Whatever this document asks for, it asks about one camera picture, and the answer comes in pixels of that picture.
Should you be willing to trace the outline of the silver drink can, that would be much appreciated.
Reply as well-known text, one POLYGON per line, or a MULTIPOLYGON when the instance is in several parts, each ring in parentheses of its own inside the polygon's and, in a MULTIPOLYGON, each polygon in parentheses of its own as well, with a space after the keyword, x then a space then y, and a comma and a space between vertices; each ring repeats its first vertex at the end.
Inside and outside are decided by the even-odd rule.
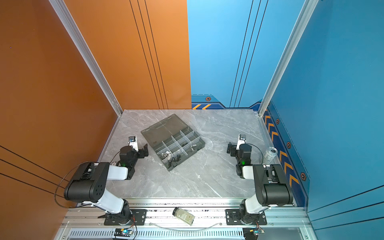
POLYGON ((263 155, 262 164, 270 165, 278 154, 278 150, 274 147, 269 147, 263 155))

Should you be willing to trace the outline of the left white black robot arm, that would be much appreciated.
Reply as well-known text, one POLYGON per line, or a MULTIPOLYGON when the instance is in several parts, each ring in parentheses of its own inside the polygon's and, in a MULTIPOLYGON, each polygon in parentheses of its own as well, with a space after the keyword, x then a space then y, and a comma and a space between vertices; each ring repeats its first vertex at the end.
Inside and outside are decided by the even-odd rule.
POLYGON ((107 181, 131 180, 137 161, 149 156, 148 145, 139 150, 125 146, 119 154, 120 160, 115 166, 106 162, 85 162, 77 166, 65 188, 64 198, 103 210, 105 214, 99 218, 105 220, 106 226, 134 226, 139 219, 131 211, 128 201, 109 192, 106 184, 107 181))

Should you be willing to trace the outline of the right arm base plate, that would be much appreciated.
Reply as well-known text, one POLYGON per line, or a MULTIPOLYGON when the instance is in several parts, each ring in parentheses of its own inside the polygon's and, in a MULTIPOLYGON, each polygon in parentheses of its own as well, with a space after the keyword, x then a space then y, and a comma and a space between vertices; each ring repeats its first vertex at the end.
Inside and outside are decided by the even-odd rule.
POLYGON ((226 213, 226 223, 229 226, 235 226, 235 225, 266 226, 268 224, 265 213, 262 213, 262 214, 241 213, 239 209, 226 209, 225 213, 226 213))

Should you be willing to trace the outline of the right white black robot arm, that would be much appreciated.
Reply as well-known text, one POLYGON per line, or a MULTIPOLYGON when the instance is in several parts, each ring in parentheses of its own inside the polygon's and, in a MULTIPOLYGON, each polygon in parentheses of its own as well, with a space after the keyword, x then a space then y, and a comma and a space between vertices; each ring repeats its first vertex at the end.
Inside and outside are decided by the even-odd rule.
POLYGON ((255 185, 255 193, 242 200, 237 211, 227 212, 228 225, 266 225, 266 210, 294 202, 294 194, 281 165, 252 164, 252 145, 246 143, 238 146, 228 143, 227 153, 237 160, 237 175, 252 180, 255 185))

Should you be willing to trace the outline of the right circuit board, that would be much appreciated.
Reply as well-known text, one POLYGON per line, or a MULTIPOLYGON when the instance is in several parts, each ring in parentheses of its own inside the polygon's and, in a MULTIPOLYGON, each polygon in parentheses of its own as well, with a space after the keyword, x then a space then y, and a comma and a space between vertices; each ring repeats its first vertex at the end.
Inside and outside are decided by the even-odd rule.
POLYGON ((263 235, 265 230, 262 228, 243 228, 245 240, 257 240, 260 235, 263 235))

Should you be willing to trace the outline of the aluminium front rail frame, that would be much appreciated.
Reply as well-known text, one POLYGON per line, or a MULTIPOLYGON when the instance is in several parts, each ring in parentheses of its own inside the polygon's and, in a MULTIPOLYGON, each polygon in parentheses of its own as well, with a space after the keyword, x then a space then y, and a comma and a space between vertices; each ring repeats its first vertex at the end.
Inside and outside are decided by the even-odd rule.
POLYGON ((107 218, 95 207, 71 209, 57 240, 314 240, 305 210, 240 210, 240 198, 129 199, 131 218, 107 218))

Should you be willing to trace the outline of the left green circuit board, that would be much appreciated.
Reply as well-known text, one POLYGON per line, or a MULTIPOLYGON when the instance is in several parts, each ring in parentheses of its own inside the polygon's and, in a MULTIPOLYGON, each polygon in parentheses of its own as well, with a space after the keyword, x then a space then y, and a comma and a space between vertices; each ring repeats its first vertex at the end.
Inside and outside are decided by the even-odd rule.
POLYGON ((130 237, 134 237, 134 231, 131 229, 115 229, 114 231, 114 239, 128 239, 130 237))

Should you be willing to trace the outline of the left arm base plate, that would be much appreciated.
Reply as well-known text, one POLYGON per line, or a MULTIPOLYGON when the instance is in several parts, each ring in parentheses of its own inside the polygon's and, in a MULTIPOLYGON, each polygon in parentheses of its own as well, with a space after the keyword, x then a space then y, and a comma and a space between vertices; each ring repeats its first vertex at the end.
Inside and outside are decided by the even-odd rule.
POLYGON ((123 214, 105 214, 99 216, 99 219, 105 219, 105 226, 143 226, 147 218, 147 210, 133 209, 126 215, 123 214))

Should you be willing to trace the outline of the grey plastic organizer box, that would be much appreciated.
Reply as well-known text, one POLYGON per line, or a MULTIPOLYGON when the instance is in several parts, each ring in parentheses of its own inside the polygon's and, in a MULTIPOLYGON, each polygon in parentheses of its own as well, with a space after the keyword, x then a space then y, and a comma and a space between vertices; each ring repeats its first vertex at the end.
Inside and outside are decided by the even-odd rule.
POLYGON ((141 134, 169 172, 206 145, 201 135, 175 114, 142 130, 141 134), (160 153, 167 151, 172 157, 162 160, 160 153))

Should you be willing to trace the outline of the small glass jar on rail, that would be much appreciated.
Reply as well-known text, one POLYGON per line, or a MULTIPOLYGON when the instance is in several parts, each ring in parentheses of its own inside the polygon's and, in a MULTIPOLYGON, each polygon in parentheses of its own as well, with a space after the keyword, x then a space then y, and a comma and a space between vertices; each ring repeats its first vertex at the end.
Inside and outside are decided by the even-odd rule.
POLYGON ((176 217, 177 219, 183 221, 184 223, 186 223, 189 226, 192 226, 193 222, 195 220, 194 215, 192 215, 190 212, 188 212, 184 209, 178 208, 178 207, 174 208, 173 216, 176 217))

